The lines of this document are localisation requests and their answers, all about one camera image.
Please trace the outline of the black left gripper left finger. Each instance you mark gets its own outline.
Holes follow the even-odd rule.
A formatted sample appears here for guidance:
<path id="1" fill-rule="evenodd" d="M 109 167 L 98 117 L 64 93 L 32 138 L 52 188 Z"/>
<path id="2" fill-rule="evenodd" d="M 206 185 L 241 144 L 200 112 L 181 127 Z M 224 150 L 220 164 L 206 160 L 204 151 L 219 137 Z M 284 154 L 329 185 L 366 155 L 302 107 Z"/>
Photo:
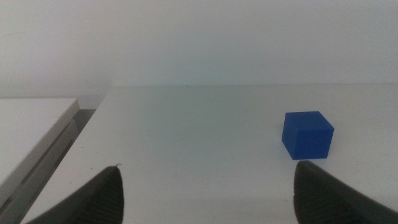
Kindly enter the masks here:
<path id="1" fill-rule="evenodd" d="M 121 224 L 124 190 L 121 172 L 109 166 L 30 224 Z"/>

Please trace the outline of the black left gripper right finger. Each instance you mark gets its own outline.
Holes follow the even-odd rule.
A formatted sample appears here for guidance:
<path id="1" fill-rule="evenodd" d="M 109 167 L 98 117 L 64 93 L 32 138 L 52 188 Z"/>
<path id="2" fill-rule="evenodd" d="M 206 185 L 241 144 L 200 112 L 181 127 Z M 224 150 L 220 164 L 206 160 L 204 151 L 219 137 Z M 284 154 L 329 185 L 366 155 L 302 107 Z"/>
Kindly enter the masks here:
<path id="1" fill-rule="evenodd" d="M 397 212 L 365 196 L 310 161 L 297 163 L 294 211 L 299 223 L 397 224 Z"/>

